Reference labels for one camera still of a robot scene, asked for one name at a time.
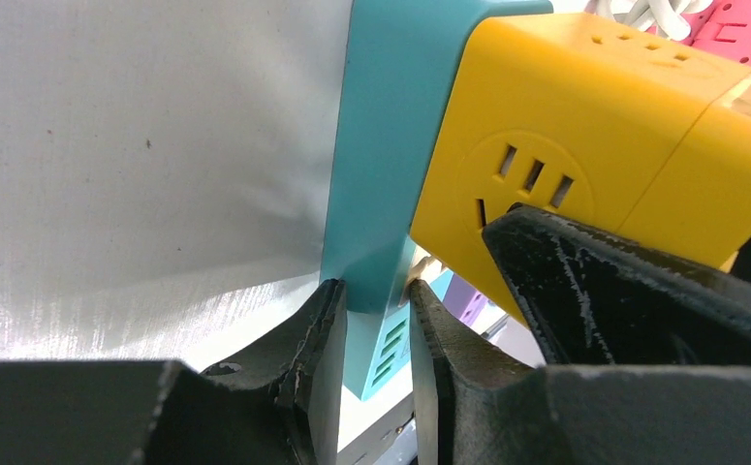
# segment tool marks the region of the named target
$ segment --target teal power strip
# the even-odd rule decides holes
[[[409,360],[407,234],[466,40],[490,16],[551,12],[547,0],[353,5],[321,279],[348,284],[344,384],[362,400]]]

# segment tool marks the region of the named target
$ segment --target purple power strip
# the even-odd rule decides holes
[[[461,323],[469,326],[475,322],[488,299],[458,275],[454,275],[446,295],[444,306]]]

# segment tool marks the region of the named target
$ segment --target yellow box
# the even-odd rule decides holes
[[[751,236],[750,90],[749,67],[598,16],[486,19],[410,235],[519,320],[481,240],[517,202],[720,266]]]

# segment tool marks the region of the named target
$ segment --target white cord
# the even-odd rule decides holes
[[[682,41],[692,31],[692,27],[681,15],[702,12],[712,3],[712,0],[634,1],[632,9],[623,15],[612,12],[612,4],[617,0],[598,0],[595,13],[641,31],[657,24],[659,36],[668,37],[673,41]]]

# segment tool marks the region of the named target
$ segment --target purple plastic object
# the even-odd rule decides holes
[[[444,295],[444,306],[467,326],[475,322],[488,301],[488,298],[458,275],[453,276],[450,287]]]

